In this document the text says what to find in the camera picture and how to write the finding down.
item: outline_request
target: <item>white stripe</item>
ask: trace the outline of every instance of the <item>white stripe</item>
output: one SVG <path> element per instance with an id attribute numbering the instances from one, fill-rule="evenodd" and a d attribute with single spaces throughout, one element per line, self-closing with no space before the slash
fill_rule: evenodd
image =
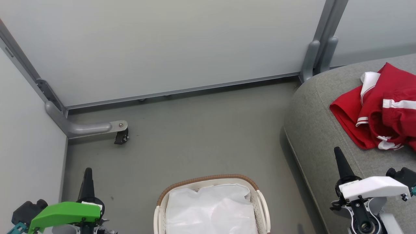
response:
<path id="1" fill-rule="evenodd" d="M 395 102 L 393 99 L 383 99 L 383 108 L 404 108 L 416 110 L 416 101 L 401 100 Z"/>
<path id="2" fill-rule="evenodd" d="M 397 148 L 397 149 L 393 149 L 393 150 L 398 150 L 398 149 L 401 149 L 401 148 L 403 148 L 404 147 L 404 145 L 402 145 L 402 146 L 400 146 L 399 148 Z"/>
<path id="3" fill-rule="evenodd" d="M 384 137 L 384 136 L 378 136 L 377 138 L 383 141 L 387 141 L 391 139 L 391 137 Z"/>
<path id="4" fill-rule="evenodd" d="M 363 105 L 364 95 L 375 87 L 377 80 L 380 77 L 380 73 L 377 72 L 365 72 L 361 76 L 361 81 L 363 82 L 363 87 L 361 88 L 361 105 Z"/>
<path id="5" fill-rule="evenodd" d="M 357 122 L 360 122 L 361 120 L 368 120 L 368 117 L 360 117 L 357 119 Z"/>
<path id="6" fill-rule="evenodd" d="M 355 126 L 358 127 L 360 124 L 368 124 L 368 121 L 361 121 L 358 122 Z"/>

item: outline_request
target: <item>laundry basket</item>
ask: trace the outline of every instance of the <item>laundry basket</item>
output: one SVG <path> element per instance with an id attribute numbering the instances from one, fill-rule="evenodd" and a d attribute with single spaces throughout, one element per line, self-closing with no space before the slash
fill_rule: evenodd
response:
<path id="1" fill-rule="evenodd" d="M 176 189 L 189 188 L 198 191 L 200 188 L 220 185 L 220 184 L 240 184 L 250 190 L 250 202 L 253 204 L 254 216 L 256 218 L 258 234 L 270 233 L 270 215 L 266 200 L 257 185 L 250 178 L 238 175 L 215 175 L 189 179 L 169 186 L 160 195 L 153 217 L 154 234 L 166 234 L 166 207 L 168 205 L 169 194 Z"/>

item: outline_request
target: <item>metal bracket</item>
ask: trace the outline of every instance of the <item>metal bracket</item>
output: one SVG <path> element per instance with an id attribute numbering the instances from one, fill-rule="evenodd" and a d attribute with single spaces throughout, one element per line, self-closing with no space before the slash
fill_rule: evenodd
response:
<path id="1" fill-rule="evenodd" d="M 331 63 L 332 57 L 334 56 L 337 44 L 337 37 L 331 37 L 328 39 L 324 47 L 324 50 L 322 51 L 321 59 L 319 60 L 318 65 L 316 67 L 317 73 L 322 73 L 329 70 L 329 65 Z"/>
<path id="2" fill-rule="evenodd" d="M 48 85 L 48 82 L 46 82 L 46 80 L 44 79 L 36 79 L 35 83 L 38 86 L 38 88 L 42 91 L 42 93 L 45 95 L 45 97 L 48 99 L 48 101 L 51 101 L 58 108 L 59 111 L 62 111 L 63 105 L 59 101 L 58 96 L 55 95 L 55 93 Z"/>
<path id="3" fill-rule="evenodd" d="M 46 101 L 45 109 L 48 115 L 55 121 L 59 128 L 65 133 L 69 139 L 99 135 L 104 133 L 117 132 L 117 136 L 122 135 L 121 140 L 116 138 L 115 144 L 123 144 L 128 140 L 128 124 L 124 120 L 96 123 L 96 124 L 76 124 L 69 121 L 55 104 Z"/>
<path id="4" fill-rule="evenodd" d="M 316 55 L 318 54 L 319 45 L 321 43 L 318 40 L 309 43 L 308 50 L 306 51 L 305 59 L 303 60 L 302 69 L 300 71 L 300 81 L 306 82 L 313 76 L 313 66 L 315 63 Z"/>

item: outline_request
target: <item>caster wheel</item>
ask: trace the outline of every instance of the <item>caster wheel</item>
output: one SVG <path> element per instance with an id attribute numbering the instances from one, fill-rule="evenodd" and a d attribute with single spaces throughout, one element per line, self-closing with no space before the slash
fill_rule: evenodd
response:
<path id="1" fill-rule="evenodd" d="M 117 132 L 114 144 L 124 144 L 129 140 L 129 128 L 124 131 Z"/>

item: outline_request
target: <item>gray fabric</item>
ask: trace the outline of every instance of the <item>gray fabric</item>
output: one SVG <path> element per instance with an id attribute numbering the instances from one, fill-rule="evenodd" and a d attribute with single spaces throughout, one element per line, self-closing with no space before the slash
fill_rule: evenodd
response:
<path id="1" fill-rule="evenodd" d="M 362 178 L 384 176 L 390 167 L 416 171 L 416 153 L 408 147 L 400 150 L 361 150 L 338 123 L 329 105 L 341 94 L 361 84 L 364 72 L 377 72 L 385 62 L 416 74 L 416 54 L 374 60 L 330 70 L 311 78 L 295 93 L 285 118 L 285 131 L 300 168 L 317 203 L 329 233 L 346 233 L 347 219 L 329 210 L 337 200 L 334 191 L 339 175 L 334 147 L 341 147 L 354 173 Z M 403 202 L 388 198 L 385 211 L 393 213 L 406 234 L 414 233 L 416 200 Z"/>

